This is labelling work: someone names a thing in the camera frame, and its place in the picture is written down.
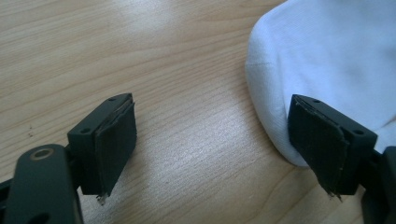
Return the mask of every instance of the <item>light brown wood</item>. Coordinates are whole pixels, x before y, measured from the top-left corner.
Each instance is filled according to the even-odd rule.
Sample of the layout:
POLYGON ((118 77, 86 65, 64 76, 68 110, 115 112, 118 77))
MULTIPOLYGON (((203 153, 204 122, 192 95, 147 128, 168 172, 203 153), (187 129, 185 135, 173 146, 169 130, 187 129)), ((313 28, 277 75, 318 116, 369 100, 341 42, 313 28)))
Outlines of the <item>light brown wood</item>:
POLYGON ((0 180, 32 147, 132 92, 138 141, 86 223, 362 223, 276 151, 248 95, 254 23, 280 0, 0 2, 0 180))

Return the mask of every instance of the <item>white cloth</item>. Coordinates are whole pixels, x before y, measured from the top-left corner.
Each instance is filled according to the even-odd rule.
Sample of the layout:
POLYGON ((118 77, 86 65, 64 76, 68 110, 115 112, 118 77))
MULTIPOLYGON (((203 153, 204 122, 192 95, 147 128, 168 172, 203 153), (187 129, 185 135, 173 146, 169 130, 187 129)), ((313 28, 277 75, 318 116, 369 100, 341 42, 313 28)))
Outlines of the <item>white cloth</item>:
POLYGON ((289 142, 291 96, 317 98, 396 145, 396 1, 289 0, 256 23, 247 84, 276 148, 306 166, 289 142))

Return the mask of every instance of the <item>tabletop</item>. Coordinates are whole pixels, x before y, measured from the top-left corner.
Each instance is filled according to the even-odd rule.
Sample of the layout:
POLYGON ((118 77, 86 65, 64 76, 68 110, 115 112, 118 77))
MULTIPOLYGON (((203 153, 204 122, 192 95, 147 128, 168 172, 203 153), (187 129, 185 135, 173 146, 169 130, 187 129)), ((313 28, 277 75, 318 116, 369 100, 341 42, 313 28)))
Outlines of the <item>tabletop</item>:
POLYGON ((280 0, 0 2, 0 181, 17 158, 131 92, 137 143, 85 223, 362 223, 358 195, 329 197, 261 126, 244 62, 280 0))

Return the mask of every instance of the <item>wood grain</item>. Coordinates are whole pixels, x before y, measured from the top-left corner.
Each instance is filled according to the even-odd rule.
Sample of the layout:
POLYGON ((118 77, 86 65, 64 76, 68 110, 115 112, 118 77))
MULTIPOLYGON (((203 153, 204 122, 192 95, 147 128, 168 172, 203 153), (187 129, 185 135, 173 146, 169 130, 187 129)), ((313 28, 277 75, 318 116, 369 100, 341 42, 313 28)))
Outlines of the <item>wood grain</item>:
POLYGON ((271 144, 248 95, 254 23, 280 0, 0 2, 0 180, 132 92, 138 142, 86 223, 362 223, 271 144))

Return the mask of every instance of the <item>towel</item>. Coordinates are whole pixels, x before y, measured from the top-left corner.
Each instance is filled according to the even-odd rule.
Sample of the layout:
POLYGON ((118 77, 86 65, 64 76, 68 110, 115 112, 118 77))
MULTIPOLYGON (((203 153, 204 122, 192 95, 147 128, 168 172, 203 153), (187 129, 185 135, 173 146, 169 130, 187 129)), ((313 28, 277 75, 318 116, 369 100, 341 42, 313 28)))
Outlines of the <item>towel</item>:
POLYGON ((290 144, 293 94, 317 98, 396 145, 396 1, 289 0, 255 24, 246 76, 258 117, 279 152, 290 144))

